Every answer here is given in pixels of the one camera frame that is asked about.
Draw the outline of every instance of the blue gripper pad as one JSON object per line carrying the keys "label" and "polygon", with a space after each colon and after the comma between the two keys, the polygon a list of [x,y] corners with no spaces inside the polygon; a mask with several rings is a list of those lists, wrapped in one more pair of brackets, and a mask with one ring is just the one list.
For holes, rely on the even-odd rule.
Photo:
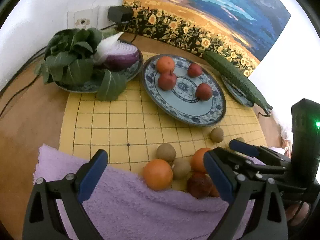
{"label": "blue gripper pad", "polygon": [[101,175],[103,174],[106,166],[108,164],[108,154],[105,151],[99,150],[89,163],[86,165],[90,165],[90,169],[85,174],[82,179],[79,190],[78,190],[78,201],[82,203],[85,200],[88,200],[91,197],[93,190],[95,189]]}
{"label": "blue gripper pad", "polygon": [[231,150],[240,152],[250,157],[257,157],[259,155],[259,151],[256,146],[238,141],[233,139],[229,142],[229,147]]}
{"label": "blue gripper pad", "polygon": [[216,186],[222,200],[227,201],[229,204],[233,203],[234,197],[232,184],[215,160],[211,157],[209,152],[204,154],[203,162],[204,167]]}

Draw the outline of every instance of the plate rim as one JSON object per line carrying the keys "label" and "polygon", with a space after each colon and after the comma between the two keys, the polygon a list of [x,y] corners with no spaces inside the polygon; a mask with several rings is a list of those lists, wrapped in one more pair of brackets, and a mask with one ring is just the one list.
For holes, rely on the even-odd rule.
{"label": "plate rim", "polygon": [[[138,64],[140,64],[140,67],[138,68],[138,71],[135,73],[135,75],[133,75],[132,77],[130,77],[129,79],[127,79],[127,82],[129,82],[130,80],[134,79],[137,75],[139,75],[139,73],[142,71],[142,68],[143,68],[143,65],[144,65],[144,63],[143,63],[143,61],[144,61],[144,59],[143,59],[143,54],[142,54],[142,52],[140,51],[140,49],[139,49],[138,47],[137,47],[137,49],[138,49],[138,53],[139,53],[139,63],[138,63]],[[54,81],[54,83],[55,83],[58,87],[60,87],[61,89],[65,90],[65,91],[68,91],[68,92],[71,92],[71,93],[92,94],[92,93],[97,93],[97,92],[98,92],[98,91],[91,91],[91,92],[84,91],[84,92],[81,92],[81,91],[69,90],[69,89],[67,89],[67,88],[59,85],[57,81]]]}
{"label": "plate rim", "polygon": [[187,58],[184,58],[184,57],[181,57],[181,56],[177,56],[177,55],[173,55],[173,54],[159,54],[159,55],[154,55],[154,56],[152,56],[151,58],[149,58],[149,59],[143,64],[143,68],[142,68],[142,70],[141,70],[141,72],[140,72],[140,78],[141,78],[142,84],[143,84],[143,86],[144,86],[147,94],[150,96],[150,98],[152,99],[152,101],[155,102],[156,105],[159,106],[159,107],[160,107],[165,113],[167,113],[168,115],[172,116],[173,118],[175,118],[175,119],[177,119],[177,120],[179,120],[179,121],[181,121],[181,122],[183,122],[183,123],[186,123],[186,124],[188,124],[188,125],[191,125],[191,126],[209,127],[209,126],[214,126],[214,125],[216,125],[217,123],[221,122],[222,119],[225,117],[226,111],[227,111],[226,98],[225,98],[225,96],[224,96],[224,93],[223,93],[223,91],[222,91],[222,88],[220,87],[220,85],[218,84],[218,82],[216,81],[216,79],[215,79],[212,75],[210,75],[210,74],[208,73],[208,71],[206,71],[202,66],[201,66],[202,71],[203,71],[206,75],[212,77],[212,81],[214,82],[214,84],[215,84],[216,87],[218,88],[218,90],[219,90],[219,92],[220,92],[220,94],[221,94],[221,97],[222,97],[223,104],[224,104],[224,106],[225,106],[225,107],[223,108],[223,111],[222,111],[220,117],[219,117],[215,122],[210,122],[210,124],[195,124],[195,123],[186,122],[185,120],[183,120],[183,119],[181,119],[181,118],[179,118],[179,117],[177,117],[177,116],[173,116],[169,111],[167,111],[166,109],[164,109],[164,108],[159,104],[159,102],[158,102],[157,100],[155,100],[155,98],[150,94],[149,90],[147,89],[146,80],[145,80],[145,78],[144,78],[144,72],[145,72],[146,66],[149,65],[149,63],[150,63],[154,58],[163,57],[163,56],[181,58],[181,59],[183,59],[183,60],[186,60],[187,62],[190,62],[190,64],[191,64],[191,63],[196,63],[196,62],[193,62],[193,61],[190,60],[190,59],[187,59]]}
{"label": "plate rim", "polygon": [[243,102],[240,101],[240,99],[239,99],[239,98],[235,95],[235,93],[233,92],[232,86],[230,86],[230,85],[228,84],[227,81],[229,81],[229,80],[228,80],[225,76],[221,75],[221,79],[222,79],[222,82],[223,82],[224,86],[228,89],[229,93],[233,96],[233,98],[238,101],[238,103],[240,103],[240,104],[243,105],[243,106],[254,107],[254,103],[253,103],[252,101],[248,100],[248,99],[245,98],[245,97],[244,97],[244,98],[247,99],[248,102],[252,103],[252,105],[246,105],[246,104],[244,104]]}

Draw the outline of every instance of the yellow grid board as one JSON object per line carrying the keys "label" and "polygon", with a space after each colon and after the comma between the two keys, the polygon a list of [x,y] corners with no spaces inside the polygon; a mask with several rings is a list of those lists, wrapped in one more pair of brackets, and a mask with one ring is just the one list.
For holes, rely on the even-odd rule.
{"label": "yellow grid board", "polygon": [[[144,60],[154,55],[143,52]],[[212,74],[210,67],[202,67]],[[228,148],[229,141],[237,137],[249,144],[267,146],[253,110],[236,102],[220,78],[215,79],[224,92],[227,111],[223,120],[212,127],[189,126],[169,116],[149,97],[139,75],[127,83],[116,101],[96,101],[96,94],[70,93],[59,150],[90,160],[98,149],[104,149],[111,166],[140,174],[164,142],[172,144],[177,158],[188,159],[202,147]],[[214,144],[209,137],[214,127],[224,131],[221,143]],[[185,189],[185,181],[173,182],[172,187]]]}

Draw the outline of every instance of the power adapter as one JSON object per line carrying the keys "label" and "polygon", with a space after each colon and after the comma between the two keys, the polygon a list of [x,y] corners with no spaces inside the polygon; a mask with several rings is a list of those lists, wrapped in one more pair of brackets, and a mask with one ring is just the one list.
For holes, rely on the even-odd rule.
{"label": "power adapter", "polygon": [[124,6],[111,6],[108,11],[108,19],[115,23],[128,22],[133,18],[132,8]]}

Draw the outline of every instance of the red onion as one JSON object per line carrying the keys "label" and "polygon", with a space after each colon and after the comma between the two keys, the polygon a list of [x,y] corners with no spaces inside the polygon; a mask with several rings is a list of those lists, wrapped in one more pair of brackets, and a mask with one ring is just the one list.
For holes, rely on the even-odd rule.
{"label": "red onion", "polygon": [[119,33],[100,42],[94,55],[102,68],[119,71],[132,66],[139,59],[138,48],[118,41]]}

